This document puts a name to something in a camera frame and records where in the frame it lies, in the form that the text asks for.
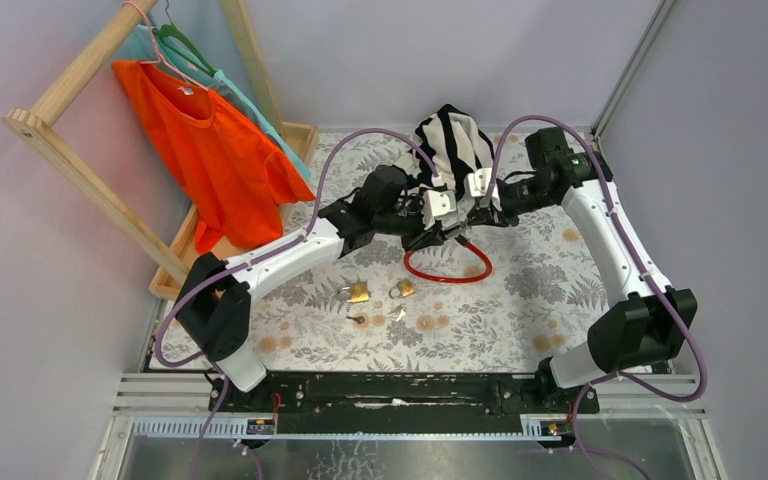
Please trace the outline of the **black white striped cloth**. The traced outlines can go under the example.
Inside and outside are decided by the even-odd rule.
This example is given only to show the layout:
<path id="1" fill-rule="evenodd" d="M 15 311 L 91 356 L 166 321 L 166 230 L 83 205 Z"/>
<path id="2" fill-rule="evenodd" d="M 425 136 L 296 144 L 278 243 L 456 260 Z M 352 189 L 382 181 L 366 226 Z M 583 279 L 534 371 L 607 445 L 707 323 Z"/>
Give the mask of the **black white striped cloth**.
<path id="1" fill-rule="evenodd" d="M 413 141 L 419 150 L 410 149 L 394 162 L 412 178 L 409 188 L 444 185 L 460 201 L 466 193 L 467 175 L 492 166 L 494 149 L 489 137 L 470 115 L 451 104 L 422 120 Z"/>

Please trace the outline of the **red cable lock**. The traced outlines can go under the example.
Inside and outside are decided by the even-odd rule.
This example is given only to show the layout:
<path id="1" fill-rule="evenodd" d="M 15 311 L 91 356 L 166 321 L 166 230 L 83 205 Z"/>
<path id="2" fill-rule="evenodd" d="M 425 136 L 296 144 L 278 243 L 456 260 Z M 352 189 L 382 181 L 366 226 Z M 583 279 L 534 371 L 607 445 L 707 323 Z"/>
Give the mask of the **red cable lock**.
<path id="1" fill-rule="evenodd" d="M 458 235 L 453 240 L 455 240 L 460 246 L 466 248 L 469 250 L 474 256 L 476 256 L 484 265 L 484 270 L 481 271 L 478 274 L 470 275 L 470 276 L 462 276 L 462 277 L 450 277 L 450 276 L 441 276 L 441 275 L 435 275 L 431 273 L 422 272 L 418 269 L 416 269 L 411 264 L 411 257 L 416 252 L 405 252 L 403 256 L 403 265 L 406 268 L 406 270 L 423 280 L 428 280 L 435 283 L 444 283 L 444 284 L 470 284 L 470 283 L 476 283 L 479 281 L 482 281 L 486 278 L 488 278 L 492 272 L 493 272 L 493 264 L 492 261 L 489 259 L 489 257 L 478 247 L 476 247 L 469 239 L 465 236 L 465 228 L 463 227 L 463 233 L 461 235 Z"/>

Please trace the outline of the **floral tablecloth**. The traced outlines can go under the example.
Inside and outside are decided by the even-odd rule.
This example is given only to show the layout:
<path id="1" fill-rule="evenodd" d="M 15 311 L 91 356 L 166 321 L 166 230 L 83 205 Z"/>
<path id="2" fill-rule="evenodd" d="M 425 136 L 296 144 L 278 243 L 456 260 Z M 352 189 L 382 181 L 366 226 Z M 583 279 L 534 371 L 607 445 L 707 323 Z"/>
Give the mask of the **floral tablecloth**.
<path id="1" fill-rule="evenodd" d="M 404 267 L 400 241 L 379 235 L 261 299 L 248 340 L 272 370 L 529 372 L 581 344 L 607 309 L 598 270 L 562 209 L 525 215 L 513 228 L 472 228 L 467 236 L 492 261 L 493 272 L 482 281 L 420 279 Z M 484 270 L 454 241 L 415 254 L 411 264 L 450 277 Z M 416 293 L 391 299 L 388 291 L 401 279 Z M 370 300 L 338 300 L 337 290 L 356 281 L 368 283 Z M 389 312 L 401 304 L 407 314 L 392 322 Z"/>

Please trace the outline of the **pink hanger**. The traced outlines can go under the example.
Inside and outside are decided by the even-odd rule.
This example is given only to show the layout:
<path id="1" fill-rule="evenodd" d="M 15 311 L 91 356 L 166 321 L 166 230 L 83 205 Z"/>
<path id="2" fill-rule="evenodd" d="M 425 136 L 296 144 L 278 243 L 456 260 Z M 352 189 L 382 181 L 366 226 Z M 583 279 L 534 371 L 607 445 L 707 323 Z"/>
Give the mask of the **pink hanger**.
<path id="1" fill-rule="evenodd" d="M 185 72 L 182 72 L 179 70 L 173 63 L 171 63 L 167 56 L 164 54 L 162 48 L 159 45 L 159 42 L 157 41 L 154 32 L 153 32 L 153 25 L 151 23 L 151 20 L 148 16 L 148 14 L 143 10 L 142 7 L 138 6 L 134 1 L 122 1 L 122 6 L 129 5 L 132 8 L 134 8 L 139 15 L 141 16 L 142 20 L 141 23 L 146 26 L 146 29 L 148 30 L 148 35 L 151 40 L 151 44 L 153 47 L 153 50 L 155 52 L 155 59 L 154 60 L 143 60 L 143 63 L 146 64 L 163 64 L 167 67 L 168 70 L 171 72 L 174 72 L 178 77 L 180 77 L 182 80 L 187 82 L 188 84 L 197 86 L 198 88 L 202 90 L 207 90 L 207 87 L 205 85 L 202 85 L 195 79 L 191 78 L 189 75 L 187 75 Z"/>

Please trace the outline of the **brass padlock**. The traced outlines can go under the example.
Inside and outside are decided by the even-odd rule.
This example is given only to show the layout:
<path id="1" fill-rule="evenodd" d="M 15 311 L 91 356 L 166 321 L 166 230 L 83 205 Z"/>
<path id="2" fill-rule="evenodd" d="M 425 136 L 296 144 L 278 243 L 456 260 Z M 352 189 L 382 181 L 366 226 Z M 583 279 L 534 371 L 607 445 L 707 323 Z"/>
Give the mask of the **brass padlock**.
<path id="1" fill-rule="evenodd" d="M 366 281 L 356 281 L 342 286 L 337 290 L 336 296 L 338 300 L 348 304 L 364 303 L 371 298 Z"/>
<path id="2" fill-rule="evenodd" d="M 388 296 L 391 299 L 400 299 L 409 297 L 415 293 L 415 285 L 409 279 L 401 279 L 388 291 Z"/>

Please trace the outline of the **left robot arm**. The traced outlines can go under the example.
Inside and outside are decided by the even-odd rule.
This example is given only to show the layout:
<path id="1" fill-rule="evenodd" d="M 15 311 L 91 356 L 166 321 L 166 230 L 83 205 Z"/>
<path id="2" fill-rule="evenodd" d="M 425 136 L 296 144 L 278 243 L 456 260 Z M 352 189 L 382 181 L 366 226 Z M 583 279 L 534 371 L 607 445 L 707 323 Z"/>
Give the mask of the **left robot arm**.
<path id="1" fill-rule="evenodd" d="M 456 193 L 445 185 L 409 189 L 395 166 L 370 173 L 349 195 L 318 210 L 311 224 L 226 260 L 200 256 L 176 300 L 175 319 L 200 352 L 233 384 L 232 398 L 248 411 L 269 401 L 267 369 L 248 340 L 252 307 L 300 274 L 368 246 L 378 234 L 401 238 L 410 251 L 438 246 L 444 221 L 457 214 Z"/>

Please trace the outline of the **light blue shirt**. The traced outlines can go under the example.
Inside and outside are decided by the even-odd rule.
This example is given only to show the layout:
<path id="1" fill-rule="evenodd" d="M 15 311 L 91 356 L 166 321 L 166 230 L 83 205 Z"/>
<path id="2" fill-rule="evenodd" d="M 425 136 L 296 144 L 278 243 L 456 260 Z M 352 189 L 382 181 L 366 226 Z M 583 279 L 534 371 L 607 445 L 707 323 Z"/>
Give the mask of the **light blue shirt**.
<path id="1" fill-rule="evenodd" d="M 191 78 L 202 85 L 216 91 L 223 99 L 241 112 L 247 119 L 254 123 L 258 129 L 288 157 L 296 171 L 305 180 L 309 180 L 311 173 L 303 160 L 296 154 L 290 145 L 278 134 L 276 128 L 260 112 L 255 103 L 250 100 L 229 78 L 219 69 L 213 77 L 195 69 L 185 59 L 161 45 L 168 60 L 179 70 L 185 72 Z M 153 50 L 148 30 L 145 25 L 138 25 L 126 38 L 122 47 L 124 57 L 131 60 L 154 60 Z"/>

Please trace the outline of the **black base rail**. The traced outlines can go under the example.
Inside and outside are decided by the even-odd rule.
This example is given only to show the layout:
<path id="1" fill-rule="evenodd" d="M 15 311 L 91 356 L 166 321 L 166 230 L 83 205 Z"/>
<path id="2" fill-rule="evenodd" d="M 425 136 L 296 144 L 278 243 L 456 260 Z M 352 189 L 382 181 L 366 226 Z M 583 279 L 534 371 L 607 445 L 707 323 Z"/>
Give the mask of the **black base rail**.
<path id="1" fill-rule="evenodd" d="M 594 391 L 562 389 L 542 373 L 288 371 L 248 392 L 211 386 L 211 407 L 265 414 L 280 434 L 522 434 L 525 418 L 545 415 L 545 433 L 565 435 L 573 413 L 600 410 Z"/>

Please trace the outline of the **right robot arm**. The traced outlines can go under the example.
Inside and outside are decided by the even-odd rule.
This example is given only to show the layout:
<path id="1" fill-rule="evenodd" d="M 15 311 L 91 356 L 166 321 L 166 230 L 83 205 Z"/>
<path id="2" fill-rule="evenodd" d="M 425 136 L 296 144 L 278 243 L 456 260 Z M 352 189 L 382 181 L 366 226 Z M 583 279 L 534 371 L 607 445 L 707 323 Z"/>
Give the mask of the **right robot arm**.
<path id="1" fill-rule="evenodd" d="M 604 159 L 590 147 L 574 151 L 563 129 L 529 135 L 533 173 L 518 181 L 497 179 L 496 167 L 466 177 L 476 200 L 471 225 L 512 226 L 519 216 L 559 206 L 573 221 L 597 266 L 607 311 L 586 341 L 543 361 L 533 386 L 535 402 L 557 412 L 579 387 L 629 368 L 673 359 L 697 312 L 689 289 L 678 289 L 658 269 L 632 228 Z"/>

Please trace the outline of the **wooden clothes rack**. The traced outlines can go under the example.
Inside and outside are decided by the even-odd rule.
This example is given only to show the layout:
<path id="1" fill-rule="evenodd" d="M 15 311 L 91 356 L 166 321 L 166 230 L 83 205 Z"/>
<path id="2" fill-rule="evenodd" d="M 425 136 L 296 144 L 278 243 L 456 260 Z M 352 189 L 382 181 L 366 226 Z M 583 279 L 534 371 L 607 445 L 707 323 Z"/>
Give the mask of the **wooden clothes rack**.
<path id="1" fill-rule="evenodd" d="M 31 109 L 14 108 L 4 115 L 3 122 L 157 263 L 158 269 L 149 284 L 149 291 L 162 300 L 171 301 L 177 297 L 185 275 L 196 259 L 193 239 L 198 210 L 194 206 L 189 208 L 174 240 L 169 245 L 165 244 L 53 129 L 126 36 L 135 29 L 141 14 L 155 5 L 154 1 L 138 1 L 135 7 L 120 8 Z M 256 103 L 263 108 L 266 119 L 291 149 L 305 165 L 309 165 L 318 145 L 317 127 L 282 119 L 246 3 L 222 1 L 220 6 L 252 84 Z"/>

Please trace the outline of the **orange t-shirt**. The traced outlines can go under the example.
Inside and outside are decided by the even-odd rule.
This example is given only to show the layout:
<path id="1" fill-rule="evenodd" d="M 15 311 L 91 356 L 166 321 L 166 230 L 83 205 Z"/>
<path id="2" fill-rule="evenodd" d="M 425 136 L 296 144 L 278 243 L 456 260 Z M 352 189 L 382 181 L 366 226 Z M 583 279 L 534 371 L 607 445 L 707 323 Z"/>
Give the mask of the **orange t-shirt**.
<path id="1" fill-rule="evenodd" d="M 196 206 L 195 248 L 254 249 L 283 234 L 280 207 L 314 194 L 289 157 L 217 92 L 138 60 L 112 65 L 147 136 Z"/>

